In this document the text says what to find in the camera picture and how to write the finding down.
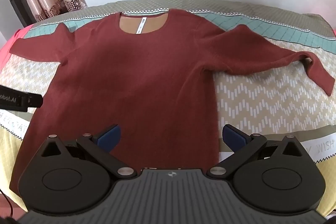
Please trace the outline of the pink bed sheet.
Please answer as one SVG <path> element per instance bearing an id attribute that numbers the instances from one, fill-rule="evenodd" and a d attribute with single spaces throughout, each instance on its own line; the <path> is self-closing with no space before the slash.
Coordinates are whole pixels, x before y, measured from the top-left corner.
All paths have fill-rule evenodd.
<path id="1" fill-rule="evenodd" d="M 22 39 L 29 32 L 29 30 L 33 27 L 33 25 L 26 26 L 22 29 L 17 30 L 11 38 L 5 43 L 5 45 L 1 48 L 0 51 L 0 71 L 5 67 L 7 62 L 11 57 L 10 49 L 15 43 L 16 40 Z"/>

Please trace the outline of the dark red knit sweater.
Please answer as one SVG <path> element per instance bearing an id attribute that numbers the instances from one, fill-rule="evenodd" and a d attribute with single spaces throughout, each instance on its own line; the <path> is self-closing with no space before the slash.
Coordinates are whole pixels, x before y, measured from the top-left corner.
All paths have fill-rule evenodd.
<path id="1" fill-rule="evenodd" d="M 314 53 L 280 48 L 243 24 L 225 31 L 176 9 L 163 17 L 144 34 L 126 32 L 116 13 L 13 44 L 13 55 L 59 63 L 19 149 L 13 192 L 46 137 L 74 140 L 113 124 L 121 128 L 113 155 L 136 170 L 209 169 L 219 159 L 215 71 L 250 75 L 310 58 L 307 76 L 332 93 L 335 80 Z"/>

